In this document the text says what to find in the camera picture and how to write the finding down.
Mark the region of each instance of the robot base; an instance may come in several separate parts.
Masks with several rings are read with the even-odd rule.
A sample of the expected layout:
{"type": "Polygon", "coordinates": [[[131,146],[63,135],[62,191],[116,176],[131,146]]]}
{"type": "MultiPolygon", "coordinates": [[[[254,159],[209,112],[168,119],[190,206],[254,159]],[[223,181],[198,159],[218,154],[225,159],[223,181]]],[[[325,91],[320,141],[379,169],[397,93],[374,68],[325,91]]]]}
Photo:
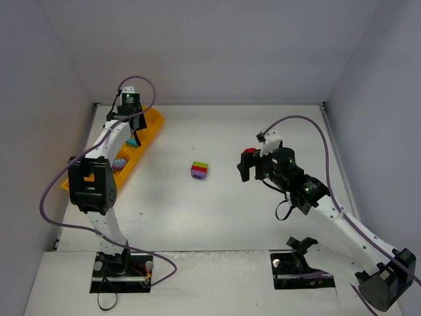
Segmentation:
{"type": "Polygon", "coordinates": [[[320,272],[307,265],[304,257],[295,257],[291,251],[270,254],[270,262],[279,260],[278,267],[272,264],[272,275],[275,290],[335,288],[334,277],[328,273],[320,277],[299,278],[297,275],[320,272]]]}
{"type": "Polygon", "coordinates": [[[92,272],[90,293],[149,293],[151,291],[149,285],[151,284],[152,267],[150,266],[153,262],[153,256],[131,253],[130,265],[122,274],[117,274],[109,268],[104,274],[105,265],[101,265],[103,258],[103,253],[97,253],[92,272]]]}

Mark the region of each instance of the white wall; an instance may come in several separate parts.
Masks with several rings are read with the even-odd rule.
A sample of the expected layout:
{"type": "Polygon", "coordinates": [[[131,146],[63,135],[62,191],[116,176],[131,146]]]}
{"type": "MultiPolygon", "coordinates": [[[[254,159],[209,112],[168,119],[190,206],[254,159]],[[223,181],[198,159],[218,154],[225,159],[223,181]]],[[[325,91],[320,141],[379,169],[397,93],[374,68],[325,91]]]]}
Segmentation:
{"type": "MultiPolygon", "coordinates": [[[[2,1],[0,41],[0,313],[19,316],[57,233],[38,213],[40,195],[81,149],[93,108],[36,1],[2,1]]],[[[64,198],[56,187],[48,200],[56,219],[64,198]]]]}
{"type": "Polygon", "coordinates": [[[39,2],[95,100],[137,73],[159,103],[241,104],[326,101],[380,0],[39,2]]]}
{"type": "MultiPolygon", "coordinates": [[[[418,257],[421,276],[421,1],[383,0],[328,103],[364,223],[418,257]]],[[[417,284],[403,296],[420,314],[417,284]]]]}

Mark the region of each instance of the orange tray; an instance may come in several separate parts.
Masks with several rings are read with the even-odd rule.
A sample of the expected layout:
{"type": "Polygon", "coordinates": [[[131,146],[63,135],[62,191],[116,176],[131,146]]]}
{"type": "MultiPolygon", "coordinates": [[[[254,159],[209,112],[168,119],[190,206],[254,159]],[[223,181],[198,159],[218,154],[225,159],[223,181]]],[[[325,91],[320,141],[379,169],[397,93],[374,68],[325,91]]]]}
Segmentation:
{"type": "MultiPolygon", "coordinates": [[[[164,117],[154,108],[148,110],[145,113],[145,120],[147,128],[144,130],[138,130],[136,132],[142,146],[135,148],[127,144],[123,144],[120,151],[117,153],[116,159],[124,158],[127,160],[127,164],[122,170],[112,172],[114,174],[117,190],[123,186],[124,182],[133,170],[134,166],[136,166],[136,163],[139,161],[140,157],[143,155],[149,145],[151,145],[152,141],[158,136],[158,132],[165,121],[164,117]]],[[[86,180],[93,181],[93,175],[86,178],[86,180]]],[[[68,191],[68,178],[61,184],[61,188],[68,191]]]]}

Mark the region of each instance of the colorful block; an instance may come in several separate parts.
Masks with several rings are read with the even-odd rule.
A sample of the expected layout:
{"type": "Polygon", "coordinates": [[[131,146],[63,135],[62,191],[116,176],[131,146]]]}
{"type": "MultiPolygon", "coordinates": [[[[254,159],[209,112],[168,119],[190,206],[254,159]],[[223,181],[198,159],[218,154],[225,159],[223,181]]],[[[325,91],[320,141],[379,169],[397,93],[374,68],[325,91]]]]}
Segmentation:
{"type": "Polygon", "coordinates": [[[120,171],[120,170],[123,170],[124,166],[126,165],[127,165],[127,159],[125,158],[114,159],[114,161],[112,162],[112,169],[116,171],[120,171]]]}
{"type": "Polygon", "coordinates": [[[194,161],[190,169],[191,176],[196,179],[204,179],[208,173],[208,164],[194,161]]]}
{"type": "Polygon", "coordinates": [[[135,147],[135,148],[138,148],[139,146],[137,145],[137,143],[136,143],[136,140],[134,139],[134,138],[129,138],[127,141],[126,141],[126,145],[128,145],[128,146],[130,146],[130,147],[135,147]]]}

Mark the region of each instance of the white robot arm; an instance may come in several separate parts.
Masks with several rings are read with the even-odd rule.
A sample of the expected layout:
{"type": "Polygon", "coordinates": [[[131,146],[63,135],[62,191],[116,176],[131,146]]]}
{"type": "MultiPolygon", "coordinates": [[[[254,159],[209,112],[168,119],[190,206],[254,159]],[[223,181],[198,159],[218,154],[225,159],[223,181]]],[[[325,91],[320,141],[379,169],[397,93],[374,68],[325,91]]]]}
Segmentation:
{"type": "Polygon", "coordinates": [[[358,287],[370,305],[380,311],[387,311],[412,285],[413,280],[367,242],[353,226],[412,273],[416,265],[415,256],[406,248],[396,250],[342,207],[337,209],[329,189],[319,179],[305,174],[297,166],[294,151],[282,147],[282,140],[276,131],[264,136],[260,133],[257,138],[263,143],[262,149],[249,148],[241,154],[237,168],[242,181],[249,180],[249,169],[255,167],[256,180],[270,179],[278,187],[275,190],[284,194],[291,207],[298,208],[304,215],[318,222],[352,256],[324,247],[317,236],[309,236],[301,241],[290,237],[287,245],[292,248],[292,254],[298,260],[305,260],[309,267],[326,271],[358,287]]]}
{"type": "MultiPolygon", "coordinates": [[[[117,112],[112,110],[107,115],[104,130],[95,141],[101,142],[105,134],[109,137],[96,149],[89,152],[81,161],[74,163],[68,169],[70,201],[79,207],[90,219],[94,229],[103,233],[109,240],[118,244],[128,244],[118,227],[114,212],[117,188],[112,173],[112,163],[120,148],[134,135],[139,146],[140,140],[136,131],[146,128],[143,115],[122,122],[112,129],[120,119],[141,111],[140,94],[134,87],[122,89],[122,104],[117,112]],[[93,174],[93,181],[87,177],[93,174]]],[[[130,264],[130,252],[104,240],[99,236],[100,253],[110,262],[109,268],[121,274],[130,264]]]]}

